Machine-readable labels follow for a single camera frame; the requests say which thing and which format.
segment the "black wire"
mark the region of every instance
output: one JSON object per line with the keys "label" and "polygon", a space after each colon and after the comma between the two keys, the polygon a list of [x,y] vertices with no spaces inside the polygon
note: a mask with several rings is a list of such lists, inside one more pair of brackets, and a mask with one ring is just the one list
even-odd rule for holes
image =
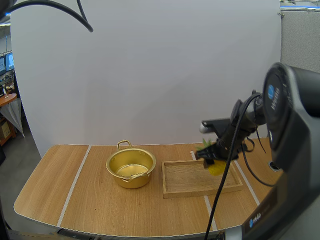
{"label": "black wire", "polygon": [[79,7],[79,10],[80,10],[81,16],[88,22],[88,20],[87,20],[87,18],[86,18],[86,15],[85,15],[85,11],[84,11],[84,9],[82,8],[82,5],[81,5],[80,0],[76,0],[76,3],[78,4],[78,7]]}
{"label": "black wire", "polygon": [[73,11],[71,8],[62,5],[58,2],[55,1],[51,1],[51,0],[28,0],[28,1],[23,1],[20,2],[16,5],[13,5],[12,7],[9,7],[6,12],[7,13],[12,13],[13,11],[23,8],[23,7],[27,7],[27,6],[32,6],[32,5],[44,5],[44,6],[48,6],[48,7],[53,7],[55,9],[59,9],[67,14],[69,14],[70,16],[74,17],[75,19],[77,19],[83,26],[85,26],[90,33],[92,33],[94,31],[94,29],[92,28],[92,26],[88,23],[88,21],[83,18],[82,16],[80,16],[78,13],[76,13],[75,11]]}
{"label": "black wire", "polygon": [[215,195],[215,198],[214,198],[214,202],[213,202],[213,205],[212,205],[212,209],[211,209],[211,213],[210,213],[210,217],[209,217],[208,226],[206,228],[204,240],[208,239],[208,235],[209,235],[209,232],[210,232],[212,220],[214,218],[214,214],[215,214],[215,210],[216,210],[216,207],[217,207],[218,199],[219,199],[220,193],[222,191],[222,188],[223,188],[223,186],[225,184],[226,177],[227,177],[227,174],[228,174],[228,170],[229,170],[229,167],[230,167],[230,163],[231,163],[231,159],[232,159],[232,156],[233,156],[233,152],[234,152],[234,148],[235,148],[235,144],[236,144],[236,139],[237,139],[237,136],[238,136],[238,133],[239,133],[239,130],[240,130],[240,125],[241,125],[242,119],[244,118],[244,115],[246,113],[246,110],[247,110],[249,104],[252,102],[252,100],[256,99],[257,97],[259,97],[259,94],[251,95],[248,98],[248,100],[245,103],[245,106],[244,106],[242,112],[239,115],[238,122],[236,123],[236,127],[235,127],[235,130],[234,130],[234,134],[233,134],[232,142],[231,142],[231,146],[230,146],[229,156],[228,156],[228,159],[226,161],[226,166],[225,166],[222,178],[221,178],[221,182],[220,182],[219,188],[218,188],[218,190],[216,192],[216,195]]}
{"label": "black wire", "polygon": [[254,111],[254,124],[255,124],[255,131],[256,131],[256,136],[258,137],[259,143],[266,154],[266,150],[264,149],[264,146],[262,146],[262,143],[260,141],[259,133],[258,133],[258,127],[257,127],[257,122],[256,122],[256,101],[253,102],[253,111]]}
{"label": "black wire", "polygon": [[249,137],[246,137],[246,139],[252,144],[252,149],[251,150],[246,149],[245,151],[252,152],[253,150],[255,150],[255,142],[252,139],[250,139]]}
{"label": "black wire", "polygon": [[258,178],[257,175],[255,175],[255,173],[251,170],[251,168],[250,168],[250,166],[249,166],[249,164],[248,164],[248,160],[247,160],[247,158],[246,158],[246,153],[245,153],[245,149],[244,149],[243,144],[241,144],[241,149],[242,149],[242,154],[243,154],[243,158],[244,158],[245,165],[246,165],[246,167],[248,168],[249,172],[252,174],[252,176],[254,176],[254,178],[257,179],[258,182],[260,182],[260,183],[263,184],[263,185],[266,185],[266,186],[268,186],[268,187],[273,187],[273,186],[275,186],[274,184],[269,184],[269,183],[266,183],[266,182],[260,180],[260,178]]}

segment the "gold pot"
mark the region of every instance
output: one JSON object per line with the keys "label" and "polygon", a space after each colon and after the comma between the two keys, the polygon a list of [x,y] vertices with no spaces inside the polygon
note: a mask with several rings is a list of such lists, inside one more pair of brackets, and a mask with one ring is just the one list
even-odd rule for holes
{"label": "gold pot", "polygon": [[[128,143],[129,148],[119,150],[122,143]],[[105,165],[117,184],[127,189],[137,189],[150,181],[156,158],[151,152],[134,148],[128,140],[122,140],[118,142],[116,152],[109,156]]]}

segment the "white umbrella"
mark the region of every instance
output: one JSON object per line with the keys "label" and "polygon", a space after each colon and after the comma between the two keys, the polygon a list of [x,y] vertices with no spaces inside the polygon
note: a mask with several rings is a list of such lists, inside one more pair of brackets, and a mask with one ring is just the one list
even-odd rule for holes
{"label": "white umbrella", "polygon": [[23,137],[24,131],[22,129],[22,123],[21,123],[21,99],[16,98],[12,102],[9,102],[8,104],[1,107],[0,113],[10,122],[12,123],[16,129],[19,130],[20,133],[22,133]]}

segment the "pot handle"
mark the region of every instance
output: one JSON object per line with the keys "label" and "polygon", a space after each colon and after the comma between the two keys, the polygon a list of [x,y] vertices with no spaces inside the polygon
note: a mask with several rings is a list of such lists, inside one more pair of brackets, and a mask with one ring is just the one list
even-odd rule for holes
{"label": "pot handle", "polygon": [[130,148],[132,148],[131,143],[129,142],[129,140],[121,140],[120,142],[118,142],[118,144],[116,145],[116,150],[119,151],[119,145],[123,144],[123,143],[128,143]]}
{"label": "pot handle", "polygon": [[122,180],[127,182],[127,183],[130,183],[134,179],[137,179],[137,178],[140,178],[140,177],[149,177],[149,175],[150,175],[150,173],[147,174],[147,173],[143,172],[143,173],[138,173],[138,174],[132,175],[130,178],[122,178]]}

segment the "white backdrop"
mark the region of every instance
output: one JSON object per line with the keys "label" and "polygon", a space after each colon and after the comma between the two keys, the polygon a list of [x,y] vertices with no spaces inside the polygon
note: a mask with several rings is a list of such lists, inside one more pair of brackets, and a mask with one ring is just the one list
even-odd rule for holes
{"label": "white backdrop", "polygon": [[278,0],[82,2],[93,33],[50,7],[12,14],[18,87],[41,156],[54,144],[200,142],[201,120],[229,117],[280,61]]}

